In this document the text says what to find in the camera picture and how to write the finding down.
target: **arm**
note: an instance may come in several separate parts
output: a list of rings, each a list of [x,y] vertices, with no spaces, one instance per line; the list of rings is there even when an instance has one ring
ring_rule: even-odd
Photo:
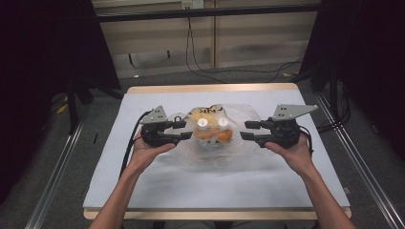
[[[153,162],[156,156],[176,147],[174,144],[166,144],[152,148],[139,137],[140,133],[135,136],[137,140],[134,143],[134,150],[128,166],[90,228],[121,228],[129,200],[140,174]]]
[[[355,228],[313,165],[307,139],[301,135],[297,145],[288,150],[267,142],[266,147],[283,157],[288,166],[304,181],[321,228]]]

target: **hand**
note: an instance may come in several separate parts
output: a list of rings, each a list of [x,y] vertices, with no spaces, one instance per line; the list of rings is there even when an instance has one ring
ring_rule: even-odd
[[[135,136],[134,149],[128,167],[134,168],[136,171],[142,173],[156,158],[156,156],[165,153],[176,147],[175,144],[165,144],[159,147],[151,147],[146,144],[140,132]]]
[[[282,156],[288,166],[299,176],[314,167],[310,158],[307,138],[304,135],[300,135],[298,143],[287,150],[274,142],[267,142],[265,146],[277,155]]]

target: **person's right hand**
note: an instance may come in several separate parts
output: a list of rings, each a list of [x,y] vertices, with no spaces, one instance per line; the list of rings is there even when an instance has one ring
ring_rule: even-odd
[[[288,166],[299,176],[310,171],[314,167],[309,153],[307,138],[300,135],[298,143],[289,149],[284,149],[274,142],[267,142],[266,148],[283,157]]]

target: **gray carpet floor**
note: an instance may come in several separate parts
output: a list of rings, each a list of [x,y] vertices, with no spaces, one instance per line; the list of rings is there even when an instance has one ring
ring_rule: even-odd
[[[279,65],[245,66],[244,70],[276,70]],[[284,72],[298,72],[294,66]],[[274,73],[201,73],[221,79],[226,83],[262,83],[270,80]],[[287,82],[288,77],[278,76],[272,82]],[[122,92],[133,86],[213,84],[216,80],[197,76],[191,72],[150,75],[120,80]],[[317,104],[309,82],[298,83],[307,104]],[[90,224],[83,217],[82,203],[90,184],[93,171],[102,153],[104,144],[114,124],[120,100],[93,90],[95,101],[91,105],[78,103],[79,113],[89,109],[83,129],[70,157],[64,176],[60,181],[52,205],[43,221],[42,228],[87,228]],[[359,149],[383,190],[394,203],[399,214],[405,216],[405,162],[400,160],[384,135],[377,135],[373,123],[361,109],[351,101],[352,118],[345,125],[354,144]],[[322,112],[311,114],[315,124],[327,118]],[[55,163],[68,138],[69,114],[52,113],[42,134],[42,142],[36,150],[31,166],[14,185],[8,199],[0,206],[0,228],[24,228],[33,208],[47,185]],[[351,159],[334,131],[321,134],[330,155],[330,160],[343,185],[351,192],[348,199],[352,205],[352,221],[357,228],[390,228],[378,205],[362,181]],[[289,228],[311,228],[313,221],[289,221]],[[151,221],[125,221],[126,228],[149,229]]]

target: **transparent plastic wrap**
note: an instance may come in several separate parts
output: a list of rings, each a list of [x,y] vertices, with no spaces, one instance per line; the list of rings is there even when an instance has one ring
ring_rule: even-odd
[[[261,120],[248,105],[216,104],[209,108],[198,107],[188,114],[172,114],[169,120],[183,119],[183,129],[169,129],[168,134],[193,132],[190,139],[182,141],[170,152],[171,159],[180,166],[222,166],[234,156],[252,154],[255,144],[243,141],[239,132],[245,121]]]

